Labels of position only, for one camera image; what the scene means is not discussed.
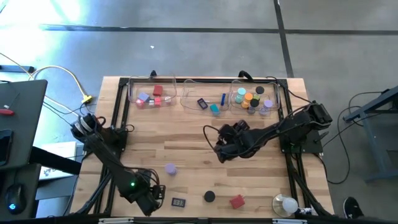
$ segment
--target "computer mouse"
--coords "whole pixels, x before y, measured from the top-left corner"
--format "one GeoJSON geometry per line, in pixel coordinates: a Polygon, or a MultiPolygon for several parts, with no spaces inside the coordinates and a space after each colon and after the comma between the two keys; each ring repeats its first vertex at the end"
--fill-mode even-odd
{"type": "Polygon", "coordinates": [[[12,184],[6,190],[6,206],[13,215],[20,214],[26,208],[26,198],[24,186],[22,184],[12,184]]]}

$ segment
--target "concrete floor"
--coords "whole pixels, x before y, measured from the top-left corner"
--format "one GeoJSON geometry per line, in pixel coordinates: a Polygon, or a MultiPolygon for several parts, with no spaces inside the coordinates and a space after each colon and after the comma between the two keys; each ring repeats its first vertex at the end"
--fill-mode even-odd
{"type": "MultiPolygon", "coordinates": [[[[279,2],[286,29],[398,29],[395,0],[279,2]]],[[[94,96],[105,75],[147,75],[151,70],[184,76],[235,76],[246,70],[255,77],[287,77],[279,34],[64,32],[42,31],[36,24],[278,29],[273,0],[13,0],[0,14],[0,52],[37,68],[66,67],[94,96]]],[[[310,99],[323,103],[335,119],[323,142],[337,132],[337,115],[353,95],[397,85],[397,42],[396,35],[287,35],[294,77],[305,79],[310,99]]],[[[10,63],[0,58],[0,64],[10,63]]],[[[0,78],[25,80],[26,75],[0,73],[0,78]]],[[[48,96],[70,108],[79,107],[80,92],[66,73],[47,70],[39,78],[49,81],[48,96]]],[[[360,96],[353,104],[372,97],[360,96]]],[[[66,119],[72,122],[75,117],[66,119]]],[[[364,131],[356,126],[343,134],[351,173],[345,183],[330,185],[335,212],[342,215],[344,198],[354,196],[366,215],[398,220],[398,179],[363,181],[376,171],[363,137],[364,131]]],[[[71,140],[68,125],[44,108],[35,145],[71,140]]],[[[336,139],[324,150],[329,178],[340,180],[347,169],[341,143],[336,139]]],[[[66,195],[72,185],[66,185],[66,195]]],[[[40,201],[37,216],[61,215],[65,199],[40,201]],[[53,210],[43,209],[44,204],[53,204],[53,210]]]]}

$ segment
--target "transparent container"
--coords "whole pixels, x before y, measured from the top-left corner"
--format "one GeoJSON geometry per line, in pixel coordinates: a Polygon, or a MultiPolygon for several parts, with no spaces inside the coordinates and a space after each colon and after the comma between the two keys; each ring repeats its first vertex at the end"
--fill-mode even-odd
{"type": "Polygon", "coordinates": [[[236,96],[238,95],[238,89],[244,88],[246,93],[252,93],[253,95],[258,95],[259,106],[252,108],[250,106],[250,110],[253,112],[253,116],[263,116],[269,117],[274,111],[278,110],[280,107],[280,93],[279,86],[276,83],[249,83],[249,82],[241,82],[239,80],[232,81],[231,84],[231,112],[232,114],[248,114],[248,108],[243,108],[241,103],[237,103],[235,101],[236,96]],[[262,94],[256,93],[256,88],[261,86],[264,88],[264,92],[262,94]],[[266,113],[261,115],[259,113],[260,110],[264,110],[264,102],[268,100],[272,102],[272,106],[266,109],[266,113]]]}
{"type": "Polygon", "coordinates": [[[230,83],[201,83],[195,82],[192,79],[187,79],[183,83],[180,102],[186,113],[221,117],[229,110],[230,93],[230,83]],[[221,106],[223,93],[225,93],[224,105],[221,106]],[[205,109],[198,103],[198,100],[201,98],[207,104],[207,108],[205,109]],[[216,105],[220,112],[214,114],[210,109],[211,105],[216,105]]]}
{"type": "Polygon", "coordinates": [[[177,85],[175,75],[169,77],[130,77],[128,97],[139,109],[175,105],[177,85]]]}

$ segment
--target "wooden tabletop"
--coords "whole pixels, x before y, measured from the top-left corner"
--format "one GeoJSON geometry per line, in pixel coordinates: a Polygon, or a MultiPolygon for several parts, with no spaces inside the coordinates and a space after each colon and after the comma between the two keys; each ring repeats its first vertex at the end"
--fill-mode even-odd
{"type": "MultiPolygon", "coordinates": [[[[104,77],[99,93],[96,115],[107,119],[109,126],[116,99],[120,77],[104,77]]],[[[307,98],[304,81],[288,78],[289,89],[298,96],[307,98]]],[[[121,162],[125,166],[153,168],[166,185],[166,199],[153,217],[223,217],[223,218],[270,218],[277,217],[271,207],[272,199],[278,194],[290,195],[285,157],[280,153],[279,140],[269,141],[255,156],[249,159],[236,158],[220,163],[210,149],[202,133],[205,124],[220,128],[223,124],[234,124],[245,119],[251,128],[265,128],[279,121],[277,113],[270,117],[236,115],[227,111],[221,118],[189,113],[180,104],[182,84],[177,84],[175,106],[140,110],[130,105],[127,124],[133,124],[135,131],[129,133],[126,150],[121,162]],[[164,165],[174,163],[177,175],[169,176],[164,165]],[[203,199],[206,191],[212,190],[216,199],[207,203],[203,199]],[[234,210],[229,200],[236,195],[244,196],[246,204],[234,210]],[[184,198],[185,208],[172,207],[172,198],[184,198]]],[[[293,109],[306,102],[291,96],[293,109]]],[[[117,124],[123,111],[122,100],[117,124]]],[[[284,114],[285,101],[282,100],[284,114]]],[[[208,130],[208,137],[214,144],[217,134],[208,130]]],[[[333,212],[325,172],[320,161],[313,155],[304,154],[303,164],[309,189],[330,213],[333,212]]],[[[95,155],[84,160],[78,179],[71,212],[77,211],[89,199],[98,185],[102,163],[95,155]]],[[[108,188],[104,191],[103,206],[106,205],[108,188]]],[[[301,191],[299,200],[303,205],[301,191]]],[[[144,216],[136,203],[130,204],[115,192],[112,216],[144,216]]]]}

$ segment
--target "yellow cable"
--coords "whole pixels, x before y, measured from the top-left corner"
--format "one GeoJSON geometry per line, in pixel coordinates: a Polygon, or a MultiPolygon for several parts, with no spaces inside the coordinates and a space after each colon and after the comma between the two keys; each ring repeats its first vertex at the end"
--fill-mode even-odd
{"type": "MultiPolygon", "coordinates": [[[[29,79],[28,79],[28,80],[30,80],[31,78],[32,78],[32,79],[35,79],[34,76],[37,75],[39,72],[41,72],[42,70],[44,70],[44,69],[46,69],[46,68],[59,68],[59,69],[62,69],[62,70],[64,70],[64,71],[66,71],[67,73],[69,73],[69,74],[75,79],[76,84],[78,85],[78,87],[79,87],[79,89],[80,89],[80,91],[81,91],[81,94],[83,95],[83,100],[84,100],[85,98],[90,97],[90,96],[85,95],[85,93],[84,93],[82,87],[80,86],[80,83],[79,83],[79,81],[77,80],[76,76],[75,76],[71,71],[67,70],[66,68],[63,68],[63,67],[60,67],[60,66],[56,66],[56,65],[50,65],[50,66],[47,66],[47,67],[38,69],[38,70],[36,70],[34,73],[30,74],[27,70],[24,69],[24,67],[22,67],[20,64],[18,64],[16,61],[14,61],[13,59],[11,59],[11,58],[9,58],[8,56],[4,55],[4,54],[1,53],[1,52],[0,52],[0,54],[1,54],[2,56],[6,57],[8,60],[14,62],[14,63],[15,63],[16,65],[18,65],[24,72],[26,72],[26,74],[29,76],[29,79]]],[[[59,102],[57,102],[57,101],[55,101],[55,100],[49,98],[47,95],[45,95],[44,97],[45,97],[46,99],[48,99],[49,101],[51,101],[52,103],[55,103],[56,105],[58,105],[58,106],[64,108],[64,109],[67,110],[68,112],[71,112],[71,113],[74,114],[75,116],[79,116],[77,113],[75,113],[74,111],[72,111],[71,109],[69,109],[67,106],[65,106],[65,105],[63,105],[63,104],[61,104],[61,103],[59,103],[59,102]]]]}

